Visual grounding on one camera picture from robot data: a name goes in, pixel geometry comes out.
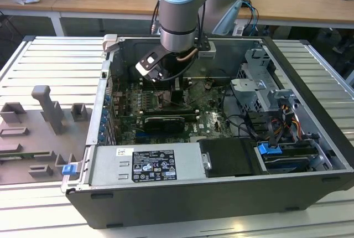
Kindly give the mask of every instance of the warning label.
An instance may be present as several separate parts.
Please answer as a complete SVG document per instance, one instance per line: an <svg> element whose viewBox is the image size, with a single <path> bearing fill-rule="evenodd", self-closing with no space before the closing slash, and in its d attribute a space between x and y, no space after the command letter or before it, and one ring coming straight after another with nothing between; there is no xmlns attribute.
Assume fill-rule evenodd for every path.
<svg viewBox="0 0 354 238"><path fill-rule="evenodd" d="M135 151L132 166L135 183L177 180L174 151Z"/></svg>

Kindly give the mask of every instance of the motherboard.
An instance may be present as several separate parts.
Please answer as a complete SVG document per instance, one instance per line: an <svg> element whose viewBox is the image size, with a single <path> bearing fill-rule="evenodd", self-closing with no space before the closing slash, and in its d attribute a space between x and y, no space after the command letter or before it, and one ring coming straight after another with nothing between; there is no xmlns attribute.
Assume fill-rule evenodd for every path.
<svg viewBox="0 0 354 238"><path fill-rule="evenodd" d="M221 112L224 85L211 79L174 86L140 82L117 84L113 92L117 144L197 142L232 137Z"/></svg>

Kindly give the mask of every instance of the blue cable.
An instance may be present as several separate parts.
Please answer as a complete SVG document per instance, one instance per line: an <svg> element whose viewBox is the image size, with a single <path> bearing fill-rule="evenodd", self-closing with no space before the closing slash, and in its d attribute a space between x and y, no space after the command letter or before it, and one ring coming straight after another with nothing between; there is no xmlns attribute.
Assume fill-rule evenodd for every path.
<svg viewBox="0 0 354 238"><path fill-rule="evenodd" d="M251 32L249 33L249 36L251 36L252 33L253 33L253 31L254 31L254 29L255 29L255 27L256 27L257 16L256 16L256 13L255 13L255 11L254 11L254 8L253 8L249 3L245 2L245 1L243 1L243 2L244 2L245 5L247 5L247 6L251 9L252 15L253 15L253 19L254 19L254 20L253 20L253 26L252 26Z"/></svg>

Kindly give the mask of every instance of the blue drive latch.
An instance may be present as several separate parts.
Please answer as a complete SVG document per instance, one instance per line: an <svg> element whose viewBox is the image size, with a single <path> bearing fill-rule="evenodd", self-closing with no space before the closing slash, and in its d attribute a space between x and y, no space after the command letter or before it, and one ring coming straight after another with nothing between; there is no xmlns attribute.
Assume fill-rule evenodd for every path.
<svg viewBox="0 0 354 238"><path fill-rule="evenodd" d="M260 145L257 146L259 152L261 155L263 154L282 154L282 149L280 149L280 146L278 145L276 148L272 148L269 146L268 143L261 143Z"/></svg>

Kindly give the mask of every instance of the blue connector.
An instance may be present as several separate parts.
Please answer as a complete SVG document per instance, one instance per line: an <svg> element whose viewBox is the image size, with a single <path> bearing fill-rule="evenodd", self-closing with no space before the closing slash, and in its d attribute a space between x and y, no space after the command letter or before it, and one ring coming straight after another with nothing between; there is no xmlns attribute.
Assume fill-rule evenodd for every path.
<svg viewBox="0 0 354 238"><path fill-rule="evenodd" d="M279 145L276 148L271 148L268 143L261 143L257 146L261 155L263 154L282 154L282 149L280 149Z"/></svg>
<svg viewBox="0 0 354 238"><path fill-rule="evenodd" d="M105 118L105 116L102 116L102 117L101 117L101 123L102 123L102 124L107 123L107 121L108 121L108 120L107 120L107 118Z"/></svg>
<svg viewBox="0 0 354 238"><path fill-rule="evenodd" d="M107 115L108 115L108 113L109 113L109 111L108 111L108 110L106 110L106 109L103 109L103 110L102 110L102 115L107 116Z"/></svg>
<svg viewBox="0 0 354 238"><path fill-rule="evenodd" d="M67 164L63 166L61 171L62 175L76 175L77 174L77 164Z"/></svg>
<svg viewBox="0 0 354 238"><path fill-rule="evenodd" d="M107 128L106 128L105 126L100 126L100 128L99 128L100 132L102 132L102 133L103 133L106 129L107 129Z"/></svg>
<svg viewBox="0 0 354 238"><path fill-rule="evenodd" d="M106 137L105 137L104 135L102 135L102 134L99 134L99 135L98 135L98 140L99 140L100 142L103 142L105 139L106 139Z"/></svg>

